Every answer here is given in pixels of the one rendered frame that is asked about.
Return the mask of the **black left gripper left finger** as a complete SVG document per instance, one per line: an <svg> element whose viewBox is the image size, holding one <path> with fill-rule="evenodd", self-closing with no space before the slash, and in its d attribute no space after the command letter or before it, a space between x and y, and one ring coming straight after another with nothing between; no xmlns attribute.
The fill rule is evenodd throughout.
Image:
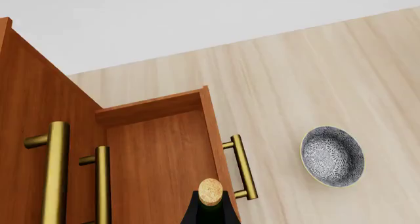
<svg viewBox="0 0 420 224"><path fill-rule="evenodd" d="M198 208L200 206L198 191L192 192L192 197L180 224L197 224Z"/></svg>

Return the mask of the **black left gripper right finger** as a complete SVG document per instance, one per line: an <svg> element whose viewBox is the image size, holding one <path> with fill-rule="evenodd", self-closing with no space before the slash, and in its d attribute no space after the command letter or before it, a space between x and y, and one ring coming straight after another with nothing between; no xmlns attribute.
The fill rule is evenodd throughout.
<svg viewBox="0 0 420 224"><path fill-rule="evenodd" d="M229 193L223 191L222 193L222 224L241 224L238 216L236 215L235 209L233 208Z"/></svg>

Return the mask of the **open wooden drawer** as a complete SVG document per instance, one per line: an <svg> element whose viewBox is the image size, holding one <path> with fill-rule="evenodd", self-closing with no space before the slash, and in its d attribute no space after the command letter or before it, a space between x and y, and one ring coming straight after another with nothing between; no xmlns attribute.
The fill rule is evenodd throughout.
<svg viewBox="0 0 420 224"><path fill-rule="evenodd" d="M234 189L208 87L100 109L112 224L180 224L207 179Z"/></svg>

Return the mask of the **wooden cabinet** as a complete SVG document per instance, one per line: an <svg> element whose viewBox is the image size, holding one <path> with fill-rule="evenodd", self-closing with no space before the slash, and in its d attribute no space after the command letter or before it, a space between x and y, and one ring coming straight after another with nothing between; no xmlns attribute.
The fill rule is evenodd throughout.
<svg viewBox="0 0 420 224"><path fill-rule="evenodd" d="M95 167L78 160L105 145L100 106L0 18L0 224L41 224L48 148L24 139L70 125L65 224L95 219Z"/></svg>

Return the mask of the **grey patterned bowl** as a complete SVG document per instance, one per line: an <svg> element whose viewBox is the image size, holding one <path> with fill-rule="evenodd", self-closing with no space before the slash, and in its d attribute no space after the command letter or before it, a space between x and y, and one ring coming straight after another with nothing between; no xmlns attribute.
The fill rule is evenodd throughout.
<svg viewBox="0 0 420 224"><path fill-rule="evenodd" d="M365 167L362 147L342 129L321 126L302 139L300 157L304 168L315 180L333 188L357 182Z"/></svg>

